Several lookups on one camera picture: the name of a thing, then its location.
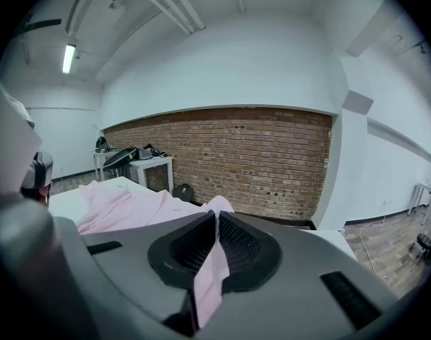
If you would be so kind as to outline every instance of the black slot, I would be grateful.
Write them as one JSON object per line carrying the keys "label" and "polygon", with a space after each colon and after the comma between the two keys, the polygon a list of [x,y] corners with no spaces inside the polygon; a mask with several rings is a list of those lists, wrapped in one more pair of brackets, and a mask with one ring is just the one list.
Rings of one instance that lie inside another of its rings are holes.
{"label": "black slot", "polygon": [[380,316],[377,308],[341,272],[327,273],[321,280],[357,330]]}
{"label": "black slot", "polygon": [[122,244],[118,241],[111,241],[106,243],[94,244],[93,246],[87,246],[89,254],[99,254],[107,251],[111,251],[112,249],[116,249],[122,247]]}

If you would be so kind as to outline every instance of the fluorescent light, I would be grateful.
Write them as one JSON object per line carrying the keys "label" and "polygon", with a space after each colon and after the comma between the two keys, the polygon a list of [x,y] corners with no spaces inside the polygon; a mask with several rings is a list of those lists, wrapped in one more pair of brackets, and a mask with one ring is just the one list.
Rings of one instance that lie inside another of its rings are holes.
{"label": "fluorescent light", "polygon": [[75,45],[68,44],[64,53],[64,61],[62,63],[62,72],[68,74],[71,71],[72,58],[74,57]]}

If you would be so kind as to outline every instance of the backpack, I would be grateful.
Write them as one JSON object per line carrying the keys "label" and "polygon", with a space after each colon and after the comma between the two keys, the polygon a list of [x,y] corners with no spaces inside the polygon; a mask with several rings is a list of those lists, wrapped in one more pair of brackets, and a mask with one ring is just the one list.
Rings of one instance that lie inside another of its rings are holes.
{"label": "backpack", "polygon": [[189,203],[193,197],[193,188],[188,184],[179,185],[174,189],[173,197]]}

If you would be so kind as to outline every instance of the black mesh grille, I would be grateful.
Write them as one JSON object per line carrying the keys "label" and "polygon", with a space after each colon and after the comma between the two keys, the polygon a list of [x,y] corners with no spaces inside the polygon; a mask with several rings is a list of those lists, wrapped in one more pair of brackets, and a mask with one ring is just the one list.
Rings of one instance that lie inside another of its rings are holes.
{"label": "black mesh grille", "polygon": [[170,255],[195,276],[215,243],[215,221],[206,220],[171,243]]}
{"label": "black mesh grille", "polygon": [[380,316],[380,312],[341,272],[327,273],[321,280],[357,329]]}
{"label": "black mesh grille", "polygon": [[241,271],[260,253],[260,242],[230,220],[220,220],[220,244],[230,273]]}
{"label": "black mesh grille", "polygon": [[99,254],[107,251],[111,251],[112,249],[116,249],[122,247],[122,244],[118,241],[111,241],[106,243],[94,244],[93,246],[88,246],[89,253],[93,256],[94,254]]}

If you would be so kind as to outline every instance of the gray machine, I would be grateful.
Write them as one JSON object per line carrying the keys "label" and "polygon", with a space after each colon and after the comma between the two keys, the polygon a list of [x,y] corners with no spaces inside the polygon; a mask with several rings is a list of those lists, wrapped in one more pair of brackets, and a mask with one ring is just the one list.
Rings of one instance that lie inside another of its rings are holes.
{"label": "gray machine", "polygon": [[[183,311],[188,290],[166,284],[148,252],[201,217],[80,236],[71,220],[12,196],[0,200],[0,254],[22,289],[74,338],[184,339],[163,324]],[[256,289],[224,293],[194,338],[361,339],[393,312],[397,298],[381,280],[324,239],[232,217],[279,244],[279,266]]]}

